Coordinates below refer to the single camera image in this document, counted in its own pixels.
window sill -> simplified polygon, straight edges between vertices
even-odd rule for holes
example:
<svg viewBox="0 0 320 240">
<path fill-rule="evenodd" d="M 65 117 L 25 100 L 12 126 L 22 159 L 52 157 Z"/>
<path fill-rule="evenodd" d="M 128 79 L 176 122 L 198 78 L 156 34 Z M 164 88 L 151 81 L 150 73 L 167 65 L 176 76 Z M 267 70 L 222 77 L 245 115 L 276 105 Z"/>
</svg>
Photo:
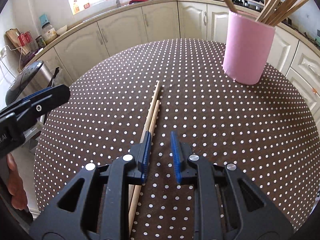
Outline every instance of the window sill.
<svg viewBox="0 0 320 240">
<path fill-rule="evenodd" d="M 109 2 L 113 2 L 113 1 L 114 1 L 114 3 L 116 2 L 116 0 L 100 0 L 100 1 L 98 1 L 96 3 L 90 4 L 89 8 L 91 8 L 91 7 L 95 6 L 95 5 L 99 5 L 99 4 L 102 5 L 103 3 L 109 3 Z M 120 0 L 121 6 L 125 5 L 129 1 L 130 0 Z M 79 14 L 79 13 L 81 13 L 83 11 L 86 11 L 87 9 L 83 9 L 83 10 L 75 13 L 74 15 Z"/>
</svg>

cream cabinet door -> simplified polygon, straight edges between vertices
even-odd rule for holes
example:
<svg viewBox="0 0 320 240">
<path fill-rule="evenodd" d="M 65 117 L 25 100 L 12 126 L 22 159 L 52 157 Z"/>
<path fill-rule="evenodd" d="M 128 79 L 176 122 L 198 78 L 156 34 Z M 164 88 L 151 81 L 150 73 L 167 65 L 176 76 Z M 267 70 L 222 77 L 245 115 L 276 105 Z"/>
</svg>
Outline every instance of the cream cabinet door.
<svg viewBox="0 0 320 240">
<path fill-rule="evenodd" d="M 185 39 L 207 39 L 207 4 L 178 2 L 180 35 Z"/>
<path fill-rule="evenodd" d="M 273 38 L 267 62 L 283 75 L 286 75 L 297 50 L 298 43 L 299 40 L 296 37 L 276 27 L 276 34 Z"/>
<path fill-rule="evenodd" d="M 208 4 L 208 41 L 227 42 L 228 19 L 228 7 Z"/>
<path fill-rule="evenodd" d="M 59 74 L 57 75 L 58 84 L 64 84 L 66 86 L 71 86 L 73 84 L 73 80 L 70 77 L 68 71 L 66 71 L 64 65 L 62 64 L 57 52 L 54 48 L 49 49 L 46 53 L 44 53 L 38 61 L 43 60 L 46 66 L 49 68 L 52 74 L 54 74 L 55 69 L 59 68 Z"/>
<path fill-rule="evenodd" d="M 301 41 L 291 67 L 320 92 L 320 57 Z"/>
<path fill-rule="evenodd" d="M 292 68 L 289 68 L 286 78 L 299 91 L 300 95 L 309 106 L 311 113 L 314 115 L 320 108 L 320 96 L 313 90 L 308 82 Z"/>
<path fill-rule="evenodd" d="M 180 38 L 177 2 L 142 7 L 148 42 Z"/>
<path fill-rule="evenodd" d="M 71 34 L 54 48 L 74 81 L 109 57 L 97 23 Z"/>
<path fill-rule="evenodd" d="M 141 7 L 98 21 L 110 56 L 148 42 Z"/>
</svg>

polka dot tablecloth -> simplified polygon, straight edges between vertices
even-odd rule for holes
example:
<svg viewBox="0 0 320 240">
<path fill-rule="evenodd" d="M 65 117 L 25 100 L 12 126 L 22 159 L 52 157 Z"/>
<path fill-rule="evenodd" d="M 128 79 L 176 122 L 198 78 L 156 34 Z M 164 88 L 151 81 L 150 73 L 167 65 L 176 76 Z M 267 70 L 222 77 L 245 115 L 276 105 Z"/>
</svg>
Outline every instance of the polka dot tablecloth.
<svg viewBox="0 0 320 240">
<path fill-rule="evenodd" d="M 89 162 L 104 165 L 139 143 L 156 81 L 161 105 L 131 239 L 192 239 L 193 186 L 176 183 L 170 131 L 212 163 L 238 165 L 295 230 L 319 185 L 319 135 L 293 85 L 266 65 L 258 84 L 222 70 L 225 45 L 167 40 L 136 46 L 101 62 L 51 112 L 35 158 L 39 209 Z"/>
</svg>

bottle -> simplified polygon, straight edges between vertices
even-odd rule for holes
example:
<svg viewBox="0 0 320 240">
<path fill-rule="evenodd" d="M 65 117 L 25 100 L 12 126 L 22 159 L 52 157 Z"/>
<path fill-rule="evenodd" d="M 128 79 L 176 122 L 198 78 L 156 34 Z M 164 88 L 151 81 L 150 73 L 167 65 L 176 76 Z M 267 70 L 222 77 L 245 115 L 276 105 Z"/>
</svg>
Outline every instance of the bottle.
<svg viewBox="0 0 320 240">
<path fill-rule="evenodd" d="M 77 4 L 77 0 L 73 1 L 73 10 L 74 10 L 75 14 L 80 12 L 79 6 Z"/>
<path fill-rule="evenodd" d="M 53 41 L 57 37 L 56 30 L 54 27 L 50 24 L 50 22 L 47 22 L 45 25 L 42 26 L 42 37 L 45 41 L 45 44 L 49 44 L 51 41 Z"/>
</svg>

drawer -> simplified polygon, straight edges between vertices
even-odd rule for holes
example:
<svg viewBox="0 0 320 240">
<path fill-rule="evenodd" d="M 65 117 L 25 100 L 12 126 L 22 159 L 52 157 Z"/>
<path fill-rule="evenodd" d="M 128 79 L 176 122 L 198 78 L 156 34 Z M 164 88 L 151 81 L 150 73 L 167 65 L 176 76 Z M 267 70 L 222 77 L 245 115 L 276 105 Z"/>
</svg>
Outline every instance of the drawer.
<svg viewBox="0 0 320 240">
<path fill-rule="evenodd" d="M 286 78 L 299 91 L 310 108 L 312 115 L 314 115 L 320 108 L 320 96 L 316 93 L 316 90 L 292 68 L 289 68 Z"/>
<path fill-rule="evenodd" d="M 312 87 L 320 91 L 320 57 L 301 41 L 291 67 Z"/>
</svg>

